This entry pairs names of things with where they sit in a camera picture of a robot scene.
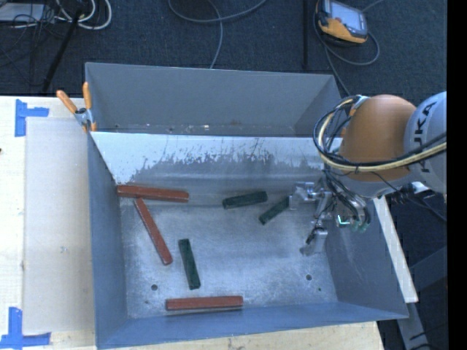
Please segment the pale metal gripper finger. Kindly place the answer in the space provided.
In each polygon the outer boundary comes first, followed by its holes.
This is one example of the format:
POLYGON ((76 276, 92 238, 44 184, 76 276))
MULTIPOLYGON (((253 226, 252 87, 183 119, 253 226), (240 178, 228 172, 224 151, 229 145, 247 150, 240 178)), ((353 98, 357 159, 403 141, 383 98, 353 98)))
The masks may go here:
POLYGON ((314 182, 296 182, 289 195, 289 208, 296 210, 301 204, 315 201, 314 182))
POLYGON ((311 256, 324 252, 327 237, 327 229, 323 227, 315 228, 306 238, 304 245, 300 248, 300 253, 304 256, 311 256))

